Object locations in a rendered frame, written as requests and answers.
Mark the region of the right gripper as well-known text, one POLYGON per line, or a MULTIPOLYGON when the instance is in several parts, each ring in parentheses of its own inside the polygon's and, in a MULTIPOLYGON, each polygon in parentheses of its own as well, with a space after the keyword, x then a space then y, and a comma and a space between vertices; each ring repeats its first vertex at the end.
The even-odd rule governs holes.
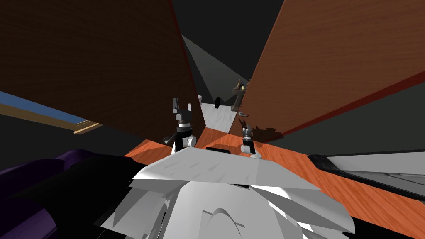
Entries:
POLYGON ((242 134, 244 140, 252 140, 252 128, 250 127, 250 125, 246 124, 245 120, 239 119, 239 122, 242 127, 242 134))

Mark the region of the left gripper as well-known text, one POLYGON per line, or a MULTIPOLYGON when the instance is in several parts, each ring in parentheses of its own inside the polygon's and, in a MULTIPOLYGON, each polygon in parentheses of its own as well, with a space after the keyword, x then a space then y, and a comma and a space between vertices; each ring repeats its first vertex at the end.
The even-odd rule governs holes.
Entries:
POLYGON ((187 110, 180 110, 178 98, 173 98, 173 113, 179 124, 190 124, 192 120, 191 104, 188 103, 187 110))

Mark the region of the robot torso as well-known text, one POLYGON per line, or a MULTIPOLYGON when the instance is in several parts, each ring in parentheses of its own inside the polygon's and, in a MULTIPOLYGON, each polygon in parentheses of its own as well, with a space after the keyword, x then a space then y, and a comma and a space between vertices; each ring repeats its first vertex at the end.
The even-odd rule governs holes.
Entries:
POLYGON ((134 175, 101 226, 125 239, 348 239, 346 208, 276 162, 198 148, 134 175))

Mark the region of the dark brown wooden door leaf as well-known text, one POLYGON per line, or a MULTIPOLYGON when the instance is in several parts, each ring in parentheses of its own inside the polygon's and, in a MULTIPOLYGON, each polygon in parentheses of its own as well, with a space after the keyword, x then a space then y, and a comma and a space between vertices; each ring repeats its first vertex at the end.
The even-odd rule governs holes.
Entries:
POLYGON ((202 110, 171 0, 0 0, 0 91, 157 143, 202 110))

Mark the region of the reddish brown wooden door leaf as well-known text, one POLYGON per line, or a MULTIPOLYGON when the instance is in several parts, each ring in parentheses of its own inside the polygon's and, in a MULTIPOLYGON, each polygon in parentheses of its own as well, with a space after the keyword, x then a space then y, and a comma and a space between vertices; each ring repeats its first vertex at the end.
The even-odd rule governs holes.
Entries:
POLYGON ((425 0, 284 0, 242 101, 284 136, 425 82, 425 0))

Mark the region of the black and grey flat furniture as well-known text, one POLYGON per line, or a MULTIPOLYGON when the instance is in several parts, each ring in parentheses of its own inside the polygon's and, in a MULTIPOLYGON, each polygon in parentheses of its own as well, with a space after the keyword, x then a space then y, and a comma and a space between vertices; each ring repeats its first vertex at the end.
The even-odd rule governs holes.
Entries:
POLYGON ((425 149, 308 158, 324 172, 425 204, 425 149))

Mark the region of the blue wood-framed picture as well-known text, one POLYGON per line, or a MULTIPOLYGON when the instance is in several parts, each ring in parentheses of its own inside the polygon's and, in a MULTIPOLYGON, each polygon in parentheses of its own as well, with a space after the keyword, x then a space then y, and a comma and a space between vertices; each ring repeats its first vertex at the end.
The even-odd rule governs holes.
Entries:
POLYGON ((102 126, 69 113, 0 91, 0 115, 68 129, 84 134, 102 126))

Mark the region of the purple sofa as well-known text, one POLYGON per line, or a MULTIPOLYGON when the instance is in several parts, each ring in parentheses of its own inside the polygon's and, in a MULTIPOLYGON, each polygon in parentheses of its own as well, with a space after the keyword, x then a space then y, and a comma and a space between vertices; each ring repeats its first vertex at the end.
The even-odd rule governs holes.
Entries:
POLYGON ((74 149, 0 171, 0 239, 125 239, 102 223, 143 168, 74 149))

